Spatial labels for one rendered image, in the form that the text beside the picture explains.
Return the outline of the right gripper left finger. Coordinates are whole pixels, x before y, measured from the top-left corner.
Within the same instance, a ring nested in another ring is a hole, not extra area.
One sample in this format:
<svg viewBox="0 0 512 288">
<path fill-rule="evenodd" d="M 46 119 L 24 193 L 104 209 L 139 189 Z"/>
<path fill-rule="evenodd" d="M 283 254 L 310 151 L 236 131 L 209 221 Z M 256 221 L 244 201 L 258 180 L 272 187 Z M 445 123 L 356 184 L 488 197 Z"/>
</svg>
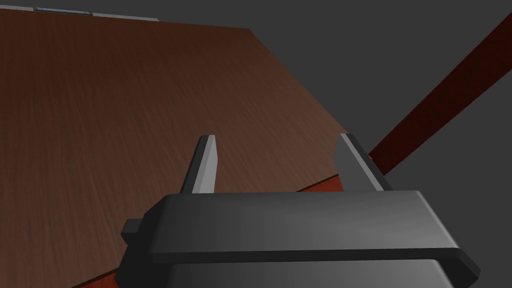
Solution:
<svg viewBox="0 0 512 288">
<path fill-rule="evenodd" d="M 180 193 L 214 193 L 217 165 L 216 138 L 213 134 L 202 135 L 195 147 Z"/>
</svg>

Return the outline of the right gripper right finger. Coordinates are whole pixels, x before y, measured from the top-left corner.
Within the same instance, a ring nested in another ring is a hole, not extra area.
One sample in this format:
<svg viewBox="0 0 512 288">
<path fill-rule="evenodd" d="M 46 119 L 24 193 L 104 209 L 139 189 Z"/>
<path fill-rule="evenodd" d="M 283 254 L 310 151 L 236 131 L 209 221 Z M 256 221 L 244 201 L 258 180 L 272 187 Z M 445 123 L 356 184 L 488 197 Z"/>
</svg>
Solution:
<svg viewBox="0 0 512 288">
<path fill-rule="evenodd" d="M 344 191 L 392 190 L 353 134 L 338 136 L 333 161 Z"/>
</svg>

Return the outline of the grey metal door hinge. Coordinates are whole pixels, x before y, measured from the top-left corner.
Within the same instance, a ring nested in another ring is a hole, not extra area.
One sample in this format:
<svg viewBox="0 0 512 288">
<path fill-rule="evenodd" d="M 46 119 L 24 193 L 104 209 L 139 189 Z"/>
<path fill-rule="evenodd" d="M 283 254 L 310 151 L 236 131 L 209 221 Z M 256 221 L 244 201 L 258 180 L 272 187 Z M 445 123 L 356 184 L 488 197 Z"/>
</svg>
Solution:
<svg viewBox="0 0 512 288">
<path fill-rule="evenodd" d="M 33 11 L 34 12 L 45 12 L 45 13 L 67 14 L 67 15 L 83 15 L 83 16 L 93 16 L 94 15 L 90 11 L 45 8 L 45 7 L 38 7 L 38 6 L 34 6 Z"/>
</svg>

